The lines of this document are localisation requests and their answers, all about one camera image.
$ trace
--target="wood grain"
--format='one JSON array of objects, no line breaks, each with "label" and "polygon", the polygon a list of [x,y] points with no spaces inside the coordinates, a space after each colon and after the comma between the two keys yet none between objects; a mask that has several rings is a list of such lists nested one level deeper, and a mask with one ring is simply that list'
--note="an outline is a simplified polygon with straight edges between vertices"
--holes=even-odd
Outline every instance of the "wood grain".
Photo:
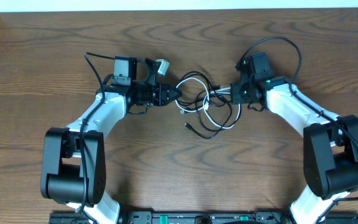
[{"label": "wood grain", "polygon": [[[165,58],[167,82],[199,70],[228,85],[245,49],[273,35],[303,52],[304,93],[358,116],[358,9],[0,14],[0,223],[47,223],[50,212],[67,210],[40,194],[42,149],[48,128],[66,126],[93,101],[98,82],[84,52]],[[262,50],[278,74],[291,75],[291,47],[267,42]],[[93,61],[112,72],[111,61]],[[189,83],[186,96],[198,88]],[[193,114],[168,105],[117,123],[105,145],[114,199],[160,211],[241,211],[287,208],[303,190],[301,137],[274,114],[244,111],[208,141],[185,122],[198,128]],[[337,209],[358,212],[358,202]]]}]

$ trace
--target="robotic arm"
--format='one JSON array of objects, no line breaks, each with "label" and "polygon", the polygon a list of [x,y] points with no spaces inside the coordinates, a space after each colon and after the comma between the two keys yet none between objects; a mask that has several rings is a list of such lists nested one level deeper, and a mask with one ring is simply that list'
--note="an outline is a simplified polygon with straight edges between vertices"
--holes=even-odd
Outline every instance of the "robotic arm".
[{"label": "robotic arm", "polygon": [[[138,62],[148,71],[141,82],[134,81]],[[261,223],[314,224],[325,218],[327,223],[358,223],[358,216],[327,215],[338,201],[358,190],[358,118],[353,115],[340,117],[327,111],[302,94],[291,80],[275,77],[265,53],[241,58],[236,66],[241,79],[231,84],[231,103],[249,106],[259,103],[262,109],[281,116],[303,137],[303,172],[308,185],[289,211],[260,213],[258,217],[257,212],[123,214],[120,205],[104,191],[104,140],[112,127],[129,113],[131,106],[144,105],[147,111],[149,106],[165,106],[181,97],[177,88],[156,82],[156,76],[165,75],[168,66],[164,60],[115,58],[114,74],[105,79],[91,107],[66,128],[47,131],[41,177],[43,197],[75,208],[77,212],[82,212],[81,207],[85,206],[86,220],[94,223],[215,224],[246,223],[254,219]],[[84,153],[81,153],[81,143],[85,146]],[[344,152],[334,155],[333,146],[344,146]],[[80,166],[62,162],[62,158],[71,157],[85,157],[85,162]],[[78,218],[54,217],[56,222],[50,223],[70,223]]]}]

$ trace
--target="white cable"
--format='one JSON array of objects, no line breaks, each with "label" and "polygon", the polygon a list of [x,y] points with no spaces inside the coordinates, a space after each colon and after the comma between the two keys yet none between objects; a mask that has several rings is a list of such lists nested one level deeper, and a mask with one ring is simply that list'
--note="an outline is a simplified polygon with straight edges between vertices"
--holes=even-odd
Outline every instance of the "white cable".
[{"label": "white cable", "polygon": [[[185,82],[188,81],[188,80],[196,80],[196,81],[200,82],[200,83],[204,86],[206,95],[205,95],[204,100],[203,100],[203,106],[200,107],[200,108],[198,108],[197,110],[186,110],[186,109],[182,108],[182,107],[179,105],[178,100],[175,100],[177,106],[178,106],[181,110],[186,111],[186,112],[188,112],[188,113],[194,113],[194,112],[196,112],[196,111],[198,111],[198,110],[203,109],[203,110],[204,110],[204,113],[205,113],[205,115],[207,116],[207,118],[209,119],[209,121],[210,121],[211,123],[213,123],[216,127],[218,127],[218,128],[223,128],[223,129],[231,129],[231,128],[233,128],[234,124],[230,125],[229,127],[222,127],[221,125],[219,125],[219,124],[217,124],[216,122],[214,122],[213,119],[210,117],[210,115],[207,113],[207,110],[208,110],[208,107],[209,107],[209,103],[208,103],[208,101],[209,101],[209,94],[214,94],[214,92],[219,92],[220,94],[228,94],[228,95],[229,95],[230,93],[229,93],[229,92],[225,92],[225,91],[226,91],[226,90],[230,90],[231,87],[221,88],[221,89],[218,89],[218,90],[215,90],[215,91],[212,90],[212,91],[208,92],[208,89],[207,89],[206,85],[205,85],[201,80],[199,80],[199,79],[197,79],[197,78],[190,77],[190,78],[186,78],[186,79],[182,80],[180,83],[178,83],[177,88],[179,88],[179,86],[180,86],[182,83],[185,83]],[[240,117],[240,111],[241,111],[240,106],[241,106],[241,105],[239,104],[239,111],[238,111],[238,113],[237,113],[236,120],[239,119],[239,117]]]},{"label": "white cable", "polygon": [[[179,88],[179,86],[180,86],[182,83],[184,83],[184,82],[186,82],[186,81],[188,81],[188,80],[196,80],[196,81],[198,81],[199,83],[203,84],[203,86],[204,86],[204,88],[205,88],[205,92],[206,92],[206,96],[205,96],[205,97],[207,97],[207,99],[208,99],[208,101],[209,101],[209,93],[208,93],[208,89],[207,89],[206,85],[205,85],[202,81],[200,81],[199,79],[197,79],[197,78],[193,78],[193,77],[186,78],[186,79],[182,80],[180,83],[177,84],[177,88]],[[203,106],[200,107],[200,108],[198,108],[197,110],[186,110],[186,109],[182,108],[181,106],[179,106],[178,100],[175,100],[175,102],[177,103],[177,105],[178,105],[178,107],[179,107],[180,109],[182,109],[183,111],[189,112],[189,113],[194,113],[194,112],[196,112],[196,111],[198,111],[198,110],[204,109],[205,106],[207,106],[207,108],[208,108],[208,103],[207,103],[206,105],[203,104]]]}]

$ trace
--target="wooden tabletop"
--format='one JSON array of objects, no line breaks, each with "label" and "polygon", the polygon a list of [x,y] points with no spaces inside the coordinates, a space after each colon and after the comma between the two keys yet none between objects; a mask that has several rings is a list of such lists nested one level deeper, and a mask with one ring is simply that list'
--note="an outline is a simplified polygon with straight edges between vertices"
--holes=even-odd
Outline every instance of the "wooden tabletop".
[{"label": "wooden tabletop", "polygon": [[[358,9],[0,14],[0,223],[47,223],[49,213],[69,211],[40,194],[42,151],[50,127],[65,127],[94,100],[98,82],[84,52],[164,58],[166,82],[198,70],[229,86],[248,46],[274,35],[301,49],[303,93],[358,117]],[[298,59],[287,43],[261,51],[276,74],[292,75]],[[103,76],[112,73],[112,61],[92,61]],[[189,83],[183,91],[192,98],[200,89]],[[221,121],[227,110],[214,114]],[[172,103],[115,125],[105,142],[113,199],[156,211],[285,209],[304,189],[302,138],[277,115],[244,110],[210,140],[185,122],[200,128]],[[358,212],[358,202],[336,210]]]}]

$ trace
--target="white wall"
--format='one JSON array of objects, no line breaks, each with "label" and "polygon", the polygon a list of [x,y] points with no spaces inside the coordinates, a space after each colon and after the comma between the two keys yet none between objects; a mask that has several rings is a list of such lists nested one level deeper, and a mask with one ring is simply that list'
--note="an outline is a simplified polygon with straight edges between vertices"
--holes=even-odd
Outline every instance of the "white wall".
[{"label": "white wall", "polygon": [[358,7],[358,0],[0,0],[0,12]]}]

